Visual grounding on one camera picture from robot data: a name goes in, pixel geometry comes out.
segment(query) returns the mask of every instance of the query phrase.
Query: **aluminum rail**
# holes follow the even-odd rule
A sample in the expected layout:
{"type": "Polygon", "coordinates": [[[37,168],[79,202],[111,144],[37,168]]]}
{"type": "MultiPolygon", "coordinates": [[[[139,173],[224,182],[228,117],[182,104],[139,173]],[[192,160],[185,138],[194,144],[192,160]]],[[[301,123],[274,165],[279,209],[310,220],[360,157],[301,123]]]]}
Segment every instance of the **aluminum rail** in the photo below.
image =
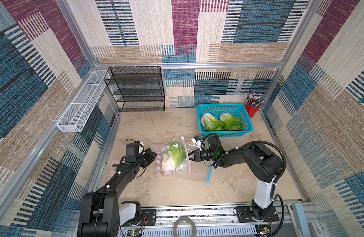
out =
{"type": "MultiPolygon", "coordinates": [[[[317,212],[315,205],[312,202],[302,202],[299,199],[284,200],[284,225],[292,225],[291,216],[287,204],[301,203],[306,214],[307,222],[311,228],[314,228],[317,236],[321,236],[320,233],[327,232],[326,225],[322,220],[322,217],[317,212]]],[[[268,222],[249,222],[239,223],[236,214],[233,213],[233,209],[237,206],[251,206],[251,202],[233,202],[233,203],[218,203],[218,204],[197,204],[197,205],[181,205],[181,206],[155,206],[155,207],[142,207],[142,210],[156,209],[156,225],[147,226],[146,231],[156,232],[163,231],[166,228],[172,228],[174,222],[182,216],[187,216],[192,219],[197,227],[210,227],[220,228],[228,227],[233,228],[242,225],[266,225],[268,222]]],[[[274,206],[279,216],[282,212],[282,206],[280,202],[274,202],[274,206]]],[[[75,211],[72,221],[70,223],[69,233],[73,233],[78,225],[80,211],[75,211]]],[[[278,221],[273,223],[275,229],[278,225],[278,221]]],[[[179,227],[189,227],[189,225],[180,224],[179,227]]],[[[122,227],[122,231],[133,229],[133,227],[122,227]]]]}
{"type": "Polygon", "coordinates": [[[96,65],[97,70],[109,67],[159,66],[162,69],[208,69],[208,68],[279,68],[281,61],[220,62],[220,63],[114,63],[96,65]]]}
{"type": "Polygon", "coordinates": [[[90,47],[88,46],[85,37],[82,35],[82,32],[80,31],[77,21],[75,20],[72,14],[68,1],[56,0],[56,2],[60,7],[61,12],[65,16],[65,19],[70,26],[71,32],[73,32],[73,35],[75,36],[83,54],[85,55],[88,63],[90,64],[90,67],[92,68],[95,67],[97,61],[95,59],[94,53],[90,50],[90,47]]]}

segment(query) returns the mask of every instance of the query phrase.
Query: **red pen holder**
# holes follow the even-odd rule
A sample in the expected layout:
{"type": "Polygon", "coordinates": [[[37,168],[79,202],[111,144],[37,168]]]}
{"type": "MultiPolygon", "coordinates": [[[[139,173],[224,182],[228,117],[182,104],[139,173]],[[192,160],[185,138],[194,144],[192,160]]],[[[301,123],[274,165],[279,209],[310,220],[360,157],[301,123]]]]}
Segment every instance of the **red pen holder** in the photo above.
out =
{"type": "Polygon", "coordinates": [[[248,103],[246,103],[245,109],[248,112],[249,117],[252,118],[252,117],[254,117],[255,113],[260,109],[260,107],[253,107],[253,106],[248,105],[248,103]]]}

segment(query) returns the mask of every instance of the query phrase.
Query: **patterned wall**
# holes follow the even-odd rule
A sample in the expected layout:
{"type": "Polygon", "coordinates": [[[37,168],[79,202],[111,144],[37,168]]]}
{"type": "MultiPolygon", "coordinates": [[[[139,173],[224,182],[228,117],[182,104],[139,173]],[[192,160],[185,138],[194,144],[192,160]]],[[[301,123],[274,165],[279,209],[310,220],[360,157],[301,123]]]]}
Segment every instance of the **patterned wall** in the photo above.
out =
{"type": "Polygon", "coordinates": [[[166,107],[201,103],[245,103],[246,93],[263,97],[275,68],[163,69],[166,107]]]}
{"type": "Polygon", "coordinates": [[[0,191],[89,69],[55,0],[0,1],[0,191]]]}
{"type": "Polygon", "coordinates": [[[82,132],[59,131],[0,221],[0,237],[66,236],[115,118],[108,96],[100,96],[82,132]]]}
{"type": "Polygon", "coordinates": [[[100,63],[278,61],[309,0],[70,0],[100,63]]]}
{"type": "Polygon", "coordinates": [[[364,0],[324,0],[263,109],[336,237],[364,236],[364,0]]]}

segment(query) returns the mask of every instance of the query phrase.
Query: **mesh basket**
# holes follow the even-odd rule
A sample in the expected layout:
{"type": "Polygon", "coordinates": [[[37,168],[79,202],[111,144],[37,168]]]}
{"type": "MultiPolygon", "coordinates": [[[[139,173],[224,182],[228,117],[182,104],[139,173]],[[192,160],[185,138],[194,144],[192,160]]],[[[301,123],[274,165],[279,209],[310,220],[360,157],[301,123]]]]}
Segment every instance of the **mesh basket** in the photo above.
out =
{"type": "Polygon", "coordinates": [[[95,71],[57,123],[62,132],[81,132],[105,87],[106,71],[95,71]]]}
{"type": "Polygon", "coordinates": [[[212,132],[202,125],[201,118],[203,114],[210,113],[215,118],[219,119],[222,113],[229,113],[230,115],[239,117],[243,122],[243,129],[239,131],[214,131],[218,136],[243,136],[248,132],[253,131],[252,121],[245,109],[245,106],[240,103],[217,103],[217,104],[203,104],[196,107],[196,115],[198,117],[199,131],[203,135],[210,134],[212,132]]]}

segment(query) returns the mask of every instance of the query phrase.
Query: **white wire basket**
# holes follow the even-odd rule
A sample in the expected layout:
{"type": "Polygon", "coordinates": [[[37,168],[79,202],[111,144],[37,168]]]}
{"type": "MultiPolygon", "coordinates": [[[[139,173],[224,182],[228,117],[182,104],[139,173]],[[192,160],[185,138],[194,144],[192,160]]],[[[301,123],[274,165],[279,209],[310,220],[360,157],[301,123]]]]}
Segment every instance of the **white wire basket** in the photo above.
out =
{"type": "Polygon", "coordinates": [[[57,123],[62,132],[81,132],[106,86],[106,71],[94,71],[57,123]]]}

